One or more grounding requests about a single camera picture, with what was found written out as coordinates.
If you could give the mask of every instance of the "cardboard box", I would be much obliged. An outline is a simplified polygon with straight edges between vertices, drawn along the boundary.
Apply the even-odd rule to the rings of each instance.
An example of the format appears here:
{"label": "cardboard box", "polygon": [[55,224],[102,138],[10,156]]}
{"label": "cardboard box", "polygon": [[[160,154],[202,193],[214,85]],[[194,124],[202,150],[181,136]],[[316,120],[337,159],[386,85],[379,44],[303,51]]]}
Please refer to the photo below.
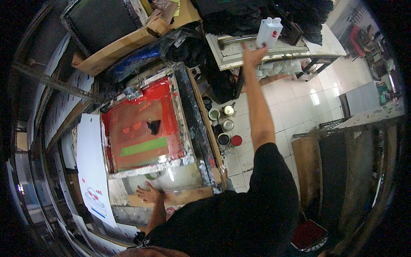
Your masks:
{"label": "cardboard box", "polygon": [[87,59],[76,53],[72,66],[94,77],[131,51],[155,41],[155,34],[164,36],[168,31],[166,22],[155,17],[146,26],[114,41]]}
{"label": "cardboard box", "polygon": [[180,14],[174,17],[174,22],[170,24],[170,29],[176,29],[193,21],[199,21],[200,15],[194,8],[190,0],[181,0]]}

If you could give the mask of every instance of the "lid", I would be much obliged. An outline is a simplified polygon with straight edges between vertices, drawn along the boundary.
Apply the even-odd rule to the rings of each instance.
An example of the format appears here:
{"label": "lid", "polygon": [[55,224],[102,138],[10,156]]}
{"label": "lid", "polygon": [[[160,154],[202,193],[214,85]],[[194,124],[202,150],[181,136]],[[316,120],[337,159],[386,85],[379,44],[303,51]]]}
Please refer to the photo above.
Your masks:
{"label": "lid", "polygon": [[281,18],[271,18],[267,17],[267,23],[268,24],[281,24]]}
{"label": "lid", "polygon": [[232,105],[226,105],[223,108],[224,115],[232,116],[234,115],[234,107]]}
{"label": "lid", "polygon": [[226,120],[223,122],[223,128],[230,131],[234,128],[234,122],[232,120]]}
{"label": "lid", "polygon": [[242,143],[242,138],[238,135],[233,136],[231,138],[231,143],[233,144],[233,146],[239,146]]}
{"label": "lid", "polygon": [[226,144],[229,143],[229,141],[230,141],[230,137],[229,137],[227,134],[220,134],[220,135],[218,135],[218,142],[219,142],[221,145],[226,145]]}

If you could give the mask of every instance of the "blue stripe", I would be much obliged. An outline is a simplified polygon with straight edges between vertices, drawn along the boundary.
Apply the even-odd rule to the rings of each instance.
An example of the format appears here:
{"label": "blue stripe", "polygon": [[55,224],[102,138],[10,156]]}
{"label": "blue stripe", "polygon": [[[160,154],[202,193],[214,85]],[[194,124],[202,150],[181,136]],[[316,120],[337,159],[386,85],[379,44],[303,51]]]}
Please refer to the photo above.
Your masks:
{"label": "blue stripe", "polygon": [[95,209],[93,209],[93,207],[91,207],[91,209],[92,209],[93,211],[95,211],[97,214],[99,214],[100,216],[102,216],[103,218],[106,218],[106,217],[104,217],[103,214],[101,214],[101,213],[99,213],[98,211],[96,211]]}

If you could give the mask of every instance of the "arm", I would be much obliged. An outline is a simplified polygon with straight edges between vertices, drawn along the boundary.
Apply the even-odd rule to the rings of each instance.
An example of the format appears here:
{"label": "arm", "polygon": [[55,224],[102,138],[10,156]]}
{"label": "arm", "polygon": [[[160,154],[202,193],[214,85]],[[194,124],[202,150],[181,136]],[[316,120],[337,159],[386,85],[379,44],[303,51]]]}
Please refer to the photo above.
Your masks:
{"label": "arm", "polygon": [[274,123],[270,110],[255,75],[255,69],[267,52],[267,47],[250,51],[242,44],[244,60],[244,81],[247,86],[248,108],[250,109],[251,139],[254,152],[265,143],[275,143]]}
{"label": "arm", "polygon": [[166,222],[166,209],[164,208],[164,194],[155,189],[148,181],[146,181],[145,184],[149,190],[141,189],[141,187],[138,186],[137,194],[139,198],[143,199],[142,202],[154,203],[153,213],[145,232],[145,234],[148,235],[152,229]]}

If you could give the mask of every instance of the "white paper sheet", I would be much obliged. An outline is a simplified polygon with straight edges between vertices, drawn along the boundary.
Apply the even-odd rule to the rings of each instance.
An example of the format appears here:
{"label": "white paper sheet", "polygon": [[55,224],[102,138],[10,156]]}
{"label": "white paper sheet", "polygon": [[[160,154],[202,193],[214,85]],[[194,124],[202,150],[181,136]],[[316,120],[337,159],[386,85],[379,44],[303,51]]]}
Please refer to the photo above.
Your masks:
{"label": "white paper sheet", "polygon": [[[77,87],[87,92],[90,92],[93,82],[93,77],[87,75],[79,69],[76,69],[68,80],[70,86]],[[44,140],[46,147],[48,147],[48,144],[57,133],[57,130],[80,101],[80,97],[62,91],[58,93],[55,100],[52,102],[51,108],[49,109],[49,113],[46,117],[45,127],[47,126],[47,129],[45,130]]]}
{"label": "white paper sheet", "polygon": [[[70,34],[67,33],[64,36],[64,38],[60,41],[53,55],[48,61],[47,66],[44,69],[44,74],[47,74],[48,76],[51,76],[53,74],[54,70],[57,67],[58,62],[63,56],[63,53],[66,51],[66,48],[69,42],[70,42]],[[28,149],[30,149],[31,143],[34,140],[34,119],[37,113],[37,109],[39,108],[40,99],[42,98],[45,88],[46,88],[46,85],[44,83],[39,83],[39,85],[37,86],[36,95],[34,97],[34,103],[33,103],[34,108],[32,109],[32,113],[30,115],[29,122],[28,122],[28,126],[29,126],[28,131],[30,131],[29,136],[27,137]]]}
{"label": "white paper sheet", "polygon": [[77,164],[76,159],[74,158],[73,136],[71,130],[68,130],[61,136],[61,150],[63,152],[63,159],[66,168],[75,169]]}
{"label": "white paper sheet", "polygon": [[132,243],[134,237],[137,235],[137,232],[141,232],[141,230],[139,230],[135,226],[130,226],[121,223],[117,223],[117,228],[108,226],[105,223],[103,223],[103,225],[105,226],[107,233],[109,233],[111,237],[117,238],[128,243]]}
{"label": "white paper sheet", "polygon": [[127,247],[115,244],[93,234],[92,232],[88,232],[88,237],[93,244],[93,248],[102,256],[113,256],[127,249]]}
{"label": "white paper sheet", "polygon": [[76,251],[78,252],[78,254],[80,254],[80,256],[85,256],[85,257],[90,257],[90,255],[88,253],[86,253],[80,246],[78,246],[70,237],[69,232],[67,231],[66,227],[64,226],[64,224],[57,220],[58,224],[61,227],[61,230],[63,231],[64,235],[67,237],[67,239],[69,240],[70,244],[76,249]]}
{"label": "white paper sheet", "polygon": [[90,242],[90,239],[88,237],[88,234],[90,233],[84,223],[84,220],[81,216],[78,216],[74,213],[72,213],[73,215],[73,220],[77,225],[77,228],[79,229],[81,235],[83,236],[85,242],[88,244],[88,246],[90,246],[90,248],[93,250],[93,252],[95,252],[96,250],[93,248],[93,245]]}
{"label": "white paper sheet", "polygon": [[100,115],[84,113],[77,134],[77,169],[81,194],[92,214],[104,223],[117,227],[110,206],[103,155]]}

